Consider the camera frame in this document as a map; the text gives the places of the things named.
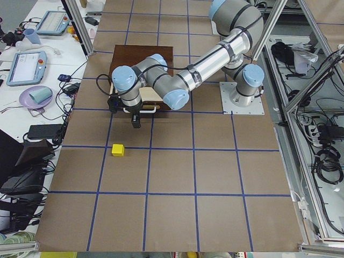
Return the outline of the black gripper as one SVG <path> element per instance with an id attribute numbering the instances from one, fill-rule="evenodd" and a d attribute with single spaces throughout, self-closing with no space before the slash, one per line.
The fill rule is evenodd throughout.
<path id="1" fill-rule="evenodd" d="M 141 127 L 141 122 L 140 122 L 140 108 L 132 108 L 130 110 L 130 113 L 132 114 L 131 118 L 131 124 L 133 128 L 140 128 Z"/>

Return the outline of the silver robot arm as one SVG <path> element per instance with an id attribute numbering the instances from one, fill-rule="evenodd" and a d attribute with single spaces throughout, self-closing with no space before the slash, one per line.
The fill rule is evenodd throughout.
<path id="1" fill-rule="evenodd" d="M 168 74 L 168 66 L 160 54 L 146 57 L 134 66 L 119 66 L 111 75 L 113 93 L 107 103 L 112 113 L 125 109 L 132 115 L 134 128 L 140 128 L 140 111 L 143 101 L 140 89 L 146 86 L 162 98 L 172 110 L 183 108 L 189 101 L 189 93 L 220 69 L 228 68 L 241 79 L 238 93 L 253 98 L 256 88 L 262 84 L 264 73 L 257 65 L 241 71 L 243 56 L 259 41 L 263 31 L 263 15 L 246 1 L 213 1 L 209 10 L 221 36 L 218 42 L 195 63 L 178 69 L 174 76 Z"/>

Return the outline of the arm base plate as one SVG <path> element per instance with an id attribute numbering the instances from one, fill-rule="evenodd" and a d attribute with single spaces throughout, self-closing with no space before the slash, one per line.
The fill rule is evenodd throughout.
<path id="1" fill-rule="evenodd" d="M 264 115 L 264 108 L 258 89 L 254 95 L 245 97 L 237 92 L 236 82 L 220 82 L 221 102 L 224 114 Z"/>

